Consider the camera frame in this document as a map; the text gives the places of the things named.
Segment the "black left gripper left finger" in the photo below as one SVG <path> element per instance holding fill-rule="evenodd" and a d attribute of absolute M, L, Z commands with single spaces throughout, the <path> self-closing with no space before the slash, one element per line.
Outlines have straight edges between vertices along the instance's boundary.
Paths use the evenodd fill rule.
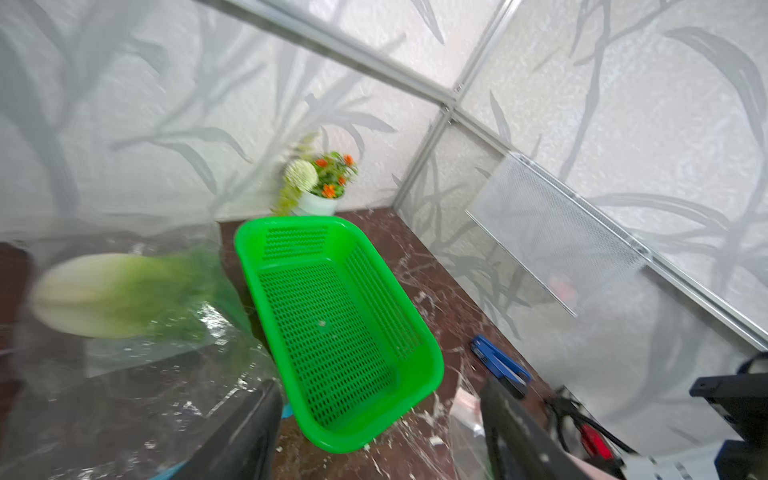
<path fill-rule="evenodd" d="M 251 392 L 175 479 L 270 479 L 283 404 L 275 381 Z"/>

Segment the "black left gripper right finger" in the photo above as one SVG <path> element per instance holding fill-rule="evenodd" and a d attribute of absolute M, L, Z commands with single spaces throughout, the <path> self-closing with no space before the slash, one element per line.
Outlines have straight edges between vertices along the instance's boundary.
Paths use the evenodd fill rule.
<path fill-rule="evenodd" d="M 580 468 L 496 378 L 480 392 L 491 475 L 494 479 L 588 480 Z"/>

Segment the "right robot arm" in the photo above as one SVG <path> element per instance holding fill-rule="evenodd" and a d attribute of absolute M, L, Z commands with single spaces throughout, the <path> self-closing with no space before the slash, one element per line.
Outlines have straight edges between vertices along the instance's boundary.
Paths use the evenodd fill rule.
<path fill-rule="evenodd" d="M 765 351 L 742 363 L 733 375 L 700 377 L 689 390 L 702 398 L 738 434 L 726 440 L 714 466 L 721 479 L 767 477 L 767 373 L 753 367 L 767 361 Z"/>

